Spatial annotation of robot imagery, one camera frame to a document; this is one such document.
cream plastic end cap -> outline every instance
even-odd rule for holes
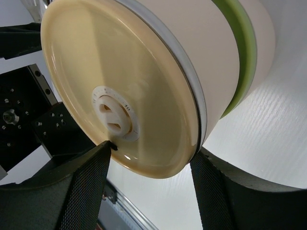
[[[95,144],[111,140],[118,147],[113,159],[148,177],[184,168],[199,139],[195,102],[180,66],[146,23],[113,0],[56,0],[44,14],[41,40],[59,95]],[[93,99],[97,87],[113,96]],[[94,100],[116,116],[97,113]],[[125,139],[133,130],[138,137]]]

black metal bracket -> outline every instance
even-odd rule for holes
[[[5,171],[40,146],[31,122],[56,102],[36,65],[0,75],[0,165]]]
[[[113,204],[115,204],[117,201],[117,190],[108,180],[105,184],[105,190],[102,199],[109,199]]]
[[[85,153],[95,145],[83,133],[63,103],[55,104],[32,121],[33,129],[51,157]],[[60,149],[72,143],[62,152]]]
[[[0,27],[0,58],[10,59],[42,49],[40,23]]]

hub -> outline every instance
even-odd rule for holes
[[[126,100],[106,86],[98,86],[93,90],[92,103],[100,122],[111,135],[136,141],[140,136],[137,117]]]

screw hole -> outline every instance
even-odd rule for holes
[[[35,122],[35,125],[36,125],[37,127],[39,127],[39,126],[42,126],[43,123],[41,123],[41,122],[39,122],[39,121],[36,121],[36,122]]]
[[[35,75],[36,75],[37,77],[40,77],[41,73],[40,73],[39,71],[35,71]]]
[[[24,106],[24,103],[21,102],[21,101],[17,101],[17,104],[18,104],[20,107],[23,107],[23,106]]]
[[[46,93],[47,95],[51,94],[50,89],[45,89],[45,93]]]

